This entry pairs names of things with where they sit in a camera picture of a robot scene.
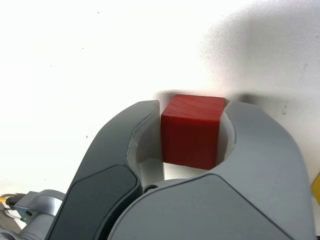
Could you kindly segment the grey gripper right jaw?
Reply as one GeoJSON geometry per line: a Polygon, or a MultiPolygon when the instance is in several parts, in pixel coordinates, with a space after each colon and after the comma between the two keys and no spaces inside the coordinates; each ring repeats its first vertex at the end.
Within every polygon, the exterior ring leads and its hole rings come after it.
{"type": "Polygon", "coordinates": [[[111,240],[312,240],[314,216],[302,154],[291,135],[253,104],[231,102],[225,160],[204,174],[145,193],[111,240]]]}

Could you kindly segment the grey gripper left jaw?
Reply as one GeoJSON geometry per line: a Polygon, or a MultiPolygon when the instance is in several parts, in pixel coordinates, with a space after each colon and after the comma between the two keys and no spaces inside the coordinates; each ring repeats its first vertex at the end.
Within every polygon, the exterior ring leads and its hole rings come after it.
{"type": "Polygon", "coordinates": [[[160,103],[140,101],[97,133],[47,234],[49,240],[105,240],[145,186],[163,181],[160,103]]]}

